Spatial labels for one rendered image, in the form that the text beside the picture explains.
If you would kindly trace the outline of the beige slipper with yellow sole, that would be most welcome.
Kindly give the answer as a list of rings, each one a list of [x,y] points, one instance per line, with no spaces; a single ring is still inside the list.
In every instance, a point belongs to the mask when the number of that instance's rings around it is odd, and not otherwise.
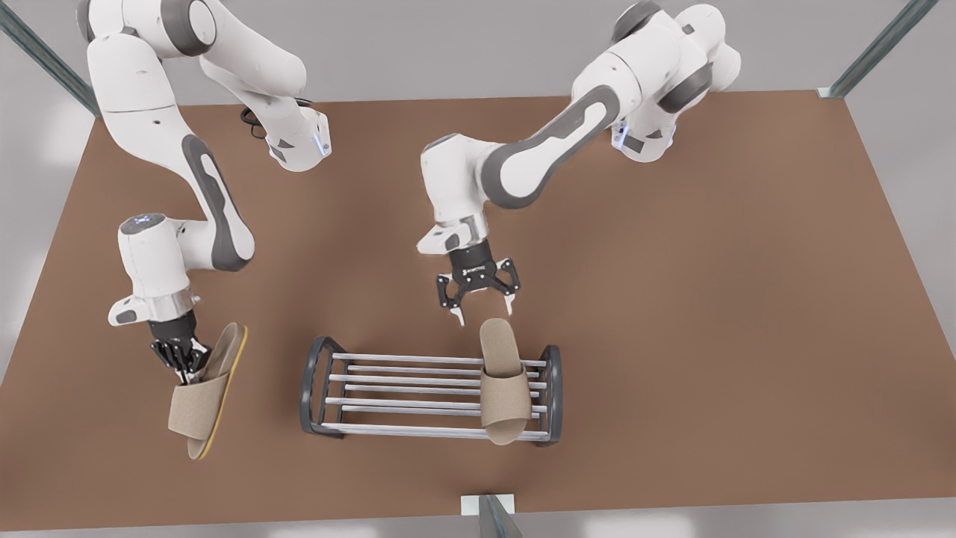
[[[248,328],[243,324],[226,326],[200,381],[173,391],[167,428],[187,440],[192,460],[202,459],[211,447],[246,337]]]

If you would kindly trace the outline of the dark metal shoe rack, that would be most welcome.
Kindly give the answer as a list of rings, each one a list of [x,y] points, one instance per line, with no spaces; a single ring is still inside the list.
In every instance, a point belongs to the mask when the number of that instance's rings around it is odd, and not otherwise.
[[[311,435],[487,439],[481,425],[482,359],[350,353],[313,341],[298,415]]]

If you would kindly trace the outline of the silver frame post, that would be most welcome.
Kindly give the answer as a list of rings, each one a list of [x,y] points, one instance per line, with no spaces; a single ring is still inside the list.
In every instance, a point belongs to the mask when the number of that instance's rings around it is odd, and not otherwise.
[[[4,0],[0,0],[0,30],[93,116],[100,117],[93,88],[57,52],[52,51]]]
[[[908,0],[880,34],[832,84],[816,89],[820,99],[845,99],[940,0]]]
[[[463,516],[478,516],[480,538],[524,538],[513,520],[513,494],[462,496],[460,507]]]

